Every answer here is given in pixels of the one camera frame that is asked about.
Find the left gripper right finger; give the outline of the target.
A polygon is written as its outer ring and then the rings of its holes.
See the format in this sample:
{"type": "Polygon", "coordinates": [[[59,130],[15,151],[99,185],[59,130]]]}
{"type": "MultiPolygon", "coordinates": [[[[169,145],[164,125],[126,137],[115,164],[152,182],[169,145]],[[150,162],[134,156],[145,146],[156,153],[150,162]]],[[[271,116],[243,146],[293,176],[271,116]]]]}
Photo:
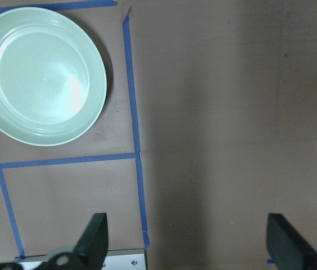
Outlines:
{"type": "Polygon", "coordinates": [[[278,213],[268,215],[266,248],[277,269],[306,269],[316,254],[285,216],[278,213]]]}

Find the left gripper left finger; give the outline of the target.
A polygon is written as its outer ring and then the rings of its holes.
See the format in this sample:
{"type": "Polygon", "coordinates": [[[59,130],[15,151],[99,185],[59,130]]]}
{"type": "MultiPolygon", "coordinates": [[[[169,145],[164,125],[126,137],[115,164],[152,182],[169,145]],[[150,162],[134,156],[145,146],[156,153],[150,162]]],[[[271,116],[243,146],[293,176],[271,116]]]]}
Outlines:
{"type": "Polygon", "coordinates": [[[106,213],[95,213],[73,249],[85,269],[101,269],[108,252],[106,213]]]}

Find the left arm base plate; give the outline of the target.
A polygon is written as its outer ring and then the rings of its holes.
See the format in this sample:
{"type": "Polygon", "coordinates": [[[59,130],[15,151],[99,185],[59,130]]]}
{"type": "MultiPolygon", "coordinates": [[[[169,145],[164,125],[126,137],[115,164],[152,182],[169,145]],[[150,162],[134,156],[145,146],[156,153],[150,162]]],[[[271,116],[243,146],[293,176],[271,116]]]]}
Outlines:
{"type": "MultiPolygon", "coordinates": [[[[47,262],[49,255],[28,256],[15,258],[13,262],[21,264],[23,269],[34,269],[43,262],[47,262]]],[[[102,264],[102,269],[139,269],[147,270],[147,256],[145,249],[125,249],[108,251],[102,264]]]]}

